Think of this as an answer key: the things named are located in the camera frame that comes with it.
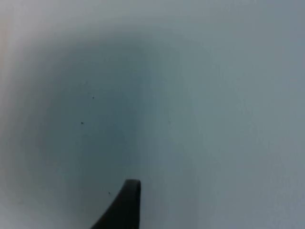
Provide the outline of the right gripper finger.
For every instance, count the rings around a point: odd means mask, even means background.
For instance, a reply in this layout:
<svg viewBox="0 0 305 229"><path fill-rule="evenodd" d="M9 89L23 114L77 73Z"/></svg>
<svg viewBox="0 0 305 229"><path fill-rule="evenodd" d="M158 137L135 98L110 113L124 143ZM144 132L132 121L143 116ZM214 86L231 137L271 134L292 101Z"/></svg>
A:
<svg viewBox="0 0 305 229"><path fill-rule="evenodd" d="M125 180L120 192L92 229L138 229L140 227L141 182Z"/></svg>

